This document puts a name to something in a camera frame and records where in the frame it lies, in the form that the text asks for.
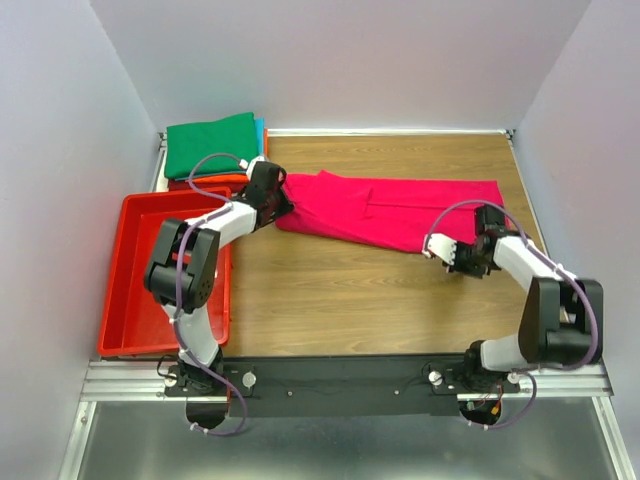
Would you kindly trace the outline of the pink t shirt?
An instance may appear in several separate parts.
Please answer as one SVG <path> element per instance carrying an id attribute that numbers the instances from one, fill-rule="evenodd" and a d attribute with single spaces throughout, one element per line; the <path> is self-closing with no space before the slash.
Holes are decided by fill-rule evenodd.
<path id="1" fill-rule="evenodd" d="M 290 174 L 284 184 L 294 210 L 276 221 L 289 232 L 405 253 L 419 253 L 448 207 L 472 200 L 501 205 L 495 181 L 343 177 L 327 171 Z"/>

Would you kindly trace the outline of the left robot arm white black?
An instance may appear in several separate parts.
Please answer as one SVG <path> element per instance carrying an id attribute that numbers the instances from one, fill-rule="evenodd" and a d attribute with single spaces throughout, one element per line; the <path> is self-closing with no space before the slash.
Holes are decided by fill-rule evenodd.
<path id="1" fill-rule="evenodd" d="M 144 275 L 144 288 L 172 326 L 187 382 L 201 395 L 230 385 L 219 368 L 222 351 L 208 313 L 221 249 L 294 210 L 284 191 L 283 167 L 263 156 L 241 160 L 239 167 L 248 183 L 230 198 L 204 190 L 193 175 L 188 177 L 193 191 L 221 206 L 187 220 L 163 221 Z"/>

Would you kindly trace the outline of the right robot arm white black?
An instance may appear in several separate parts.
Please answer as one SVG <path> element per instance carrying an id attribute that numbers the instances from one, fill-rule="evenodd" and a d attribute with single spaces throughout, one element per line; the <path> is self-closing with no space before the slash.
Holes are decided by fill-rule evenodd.
<path id="1" fill-rule="evenodd" d="M 517 332 L 473 342 L 454 369 L 456 380 L 474 392 L 513 371 L 569 371 L 599 363 L 603 353 L 602 285 L 552 261 L 506 218 L 504 208 L 486 202 L 474 210 L 472 242 L 433 232 L 425 238 L 424 254 L 439 258 L 449 273 L 481 279 L 501 270 L 526 292 Z"/>

